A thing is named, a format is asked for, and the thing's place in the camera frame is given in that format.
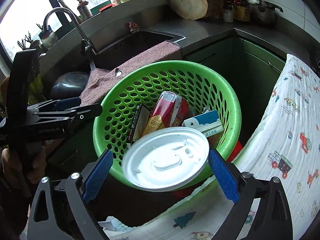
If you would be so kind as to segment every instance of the kitchen faucet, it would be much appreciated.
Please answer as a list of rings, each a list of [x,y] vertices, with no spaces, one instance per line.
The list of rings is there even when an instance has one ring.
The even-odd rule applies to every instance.
[[[48,31],[48,19],[50,17],[50,15],[52,15],[55,12],[64,12],[66,14],[68,14],[71,18],[71,21],[73,23],[73,25],[76,27],[76,29],[79,31],[81,37],[82,37],[82,41],[81,41],[81,55],[85,56],[88,53],[91,53],[93,56],[97,55],[97,51],[92,43],[92,41],[87,37],[87,35],[85,35],[83,29],[81,28],[80,24],[78,23],[78,21],[76,20],[75,15],[73,14],[73,12],[67,8],[63,8],[63,7],[56,7],[54,9],[52,9],[44,18],[44,22],[43,22],[43,31],[46,32]]]

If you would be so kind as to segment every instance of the white blanket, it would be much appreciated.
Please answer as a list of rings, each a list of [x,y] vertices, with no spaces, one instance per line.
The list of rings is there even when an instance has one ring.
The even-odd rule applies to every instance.
[[[319,210],[319,88],[320,79],[310,68],[288,54],[263,119],[234,160],[241,172],[248,171],[259,179],[281,179],[290,206],[293,239],[304,234]],[[238,239],[247,235],[258,204],[255,200]],[[111,240],[209,240],[232,205],[213,176],[146,225],[128,228],[110,218],[113,224],[118,222],[118,231],[105,232]]]

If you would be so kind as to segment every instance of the human hand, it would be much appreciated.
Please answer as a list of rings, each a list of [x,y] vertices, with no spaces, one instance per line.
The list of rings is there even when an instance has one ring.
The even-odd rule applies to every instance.
[[[18,177],[16,171],[22,170],[22,165],[18,154],[14,150],[4,149],[2,151],[2,166],[5,179],[15,189],[20,189]],[[44,177],[44,170],[47,165],[46,163],[45,146],[42,146],[41,152],[33,160],[33,170],[27,175],[27,178],[32,184],[37,184]]]

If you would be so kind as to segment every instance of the pressure cooker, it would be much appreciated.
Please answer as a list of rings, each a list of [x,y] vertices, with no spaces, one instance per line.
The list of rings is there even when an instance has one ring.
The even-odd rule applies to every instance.
[[[248,0],[251,11],[251,19],[258,24],[273,25],[276,21],[275,9],[283,13],[283,9],[271,2],[262,0]]]

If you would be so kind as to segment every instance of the pink towel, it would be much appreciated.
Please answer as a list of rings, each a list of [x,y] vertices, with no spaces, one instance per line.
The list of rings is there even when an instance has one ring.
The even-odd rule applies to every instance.
[[[128,74],[145,65],[164,60],[182,60],[181,48],[170,41],[164,41],[120,65],[118,68],[122,72],[121,76],[116,76],[114,70],[92,70],[80,96],[81,106],[100,102],[109,90]]]

